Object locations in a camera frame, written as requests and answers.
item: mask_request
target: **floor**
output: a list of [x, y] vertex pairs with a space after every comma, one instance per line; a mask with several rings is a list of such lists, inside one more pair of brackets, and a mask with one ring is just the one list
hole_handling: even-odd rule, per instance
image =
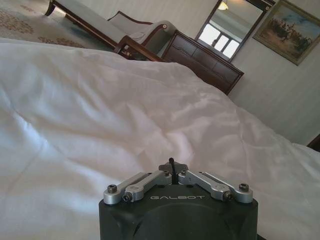
[[49, 0], [1, 0], [0, 38], [111, 51], [58, 8], [45, 16], [48, 5]]

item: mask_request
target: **bed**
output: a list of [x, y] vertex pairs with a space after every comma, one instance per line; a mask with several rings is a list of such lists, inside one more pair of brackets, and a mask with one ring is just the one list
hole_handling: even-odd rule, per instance
[[99, 240], [107, 185], [169, 157], [246, 182], [267, 240], [320, 235], [320, 154], [177, 63], [0, 40], [2, 240]]

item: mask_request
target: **screw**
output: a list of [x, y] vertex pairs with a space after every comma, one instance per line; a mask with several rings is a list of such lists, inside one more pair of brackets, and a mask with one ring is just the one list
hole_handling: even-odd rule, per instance
[[239, 189], [242, 192], [249, 192], [249, 185], [246, 183], [241, 183], [241, 184], [239, 184]]
[[123, 201], [130, 202], [132, 200], [132, 194], [131, 193], [126, 193], [125, 195], [122, 196]]
[[224, 192], [223, 196], [222, 196], [222, 200], [223, 201], [230, 201], [232, 199], [232, 194], [230, 191], [226, 191]]
[[114, 194], [117, 191], [117, 186], [114, 184], [111, 184], [107, 187], [107, 191], [110, 194]]

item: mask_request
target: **mirror frame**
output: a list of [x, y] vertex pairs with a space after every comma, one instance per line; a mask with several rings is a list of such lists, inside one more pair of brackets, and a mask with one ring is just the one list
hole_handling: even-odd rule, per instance
[[[200, 31], [198, 32], [198, 34], [196, 35], [196, 37], [194, 38], [195, 41], [198, 42], [198, 39], [200, 37], [200, 35], [202, 34], [203, 30], [205, 29], [206, 25], [209, 23], [209, 21], [211, 20], [212, 16], [214, 15], [214, 13], [216, 12], [216, 10], [218, 9], [218, 7], [220, 6], [221, 2], [223, 0], [218, 0], [218, 2], [216, 3], [216, 5], [214, 6], [213, 10], [211, 11], [210, 15], [207, 17], [207, 19], [205, 20], [204, 24], [202, 25]], [[248, 38], [250, 37], [250, 35], [253, 33], [253, 31], [255, 30], [255, 28], [258, 26], [258, 24], [260, 23], [260, 21], [263, 19], [263, 17], [266, 15], [266, 13], [270, 10], [270, 8], [272, 8], [273, 5], [276, 4], [275, 1], [273, 0], [244, 0], [247, 1], [248, 3], [254, 5], [255, 7], [257, 7], [258, 9], [262, 10], [261, 15], [258, 17], [258, 19], [255, 21], [255, 23], [252, 25], [252, 27], [250, 28], [250, 30], [248, 31], [248, 33], [245, 35], [245, 37], [243, 38], [242, 42], [240, 42], [240, 45], [238, 46], [238, 48], [235, 50], [234, 54], [232, 55], [231, 58], [227, 59], [225, 56], [223, 56], [223, 53], [218, 54], [215, 51], [212, 51], [210, 48], [208, 48], [207, 46], [204, 45], [204, 47], [206, 47], [207, 49], [209, 49], [211, 52], [213, 52], [216, 55], [219, 55], [221, 58], [225, 59], [226, 61], [228, 61], [229, 63], [234, 59], [234, 57], [236, 56], [236, 54], [239, 52], [239, 50], [242, 48], [242, 46], [245, 44], [245, 42], [248, 40]]]

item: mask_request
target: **picture frame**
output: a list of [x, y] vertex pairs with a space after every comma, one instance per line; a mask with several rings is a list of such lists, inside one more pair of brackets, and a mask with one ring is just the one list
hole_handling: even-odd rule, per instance
[[320, 19], [280, 0], [253, 38], [298, 66], [320, 42]]

